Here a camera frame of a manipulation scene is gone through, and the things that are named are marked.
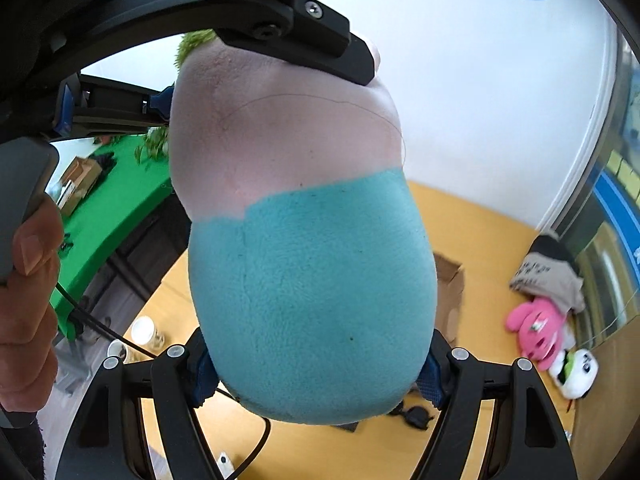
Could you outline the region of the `operator hand on handle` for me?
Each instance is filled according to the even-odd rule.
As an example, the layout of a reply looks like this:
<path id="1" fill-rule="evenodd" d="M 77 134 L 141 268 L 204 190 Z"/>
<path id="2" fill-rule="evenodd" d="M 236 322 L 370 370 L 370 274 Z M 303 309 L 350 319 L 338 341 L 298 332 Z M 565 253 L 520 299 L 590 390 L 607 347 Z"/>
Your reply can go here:
<path id="1" fill-rule="evenodd" d="M 60 212 L 48 196 L 13 237 L 14 270 L 1 286 L 1 406 L 8 412 L 43 408 L 58 374 L 52 346 L 58 319 L 50 298 L 62 241 Z"/>

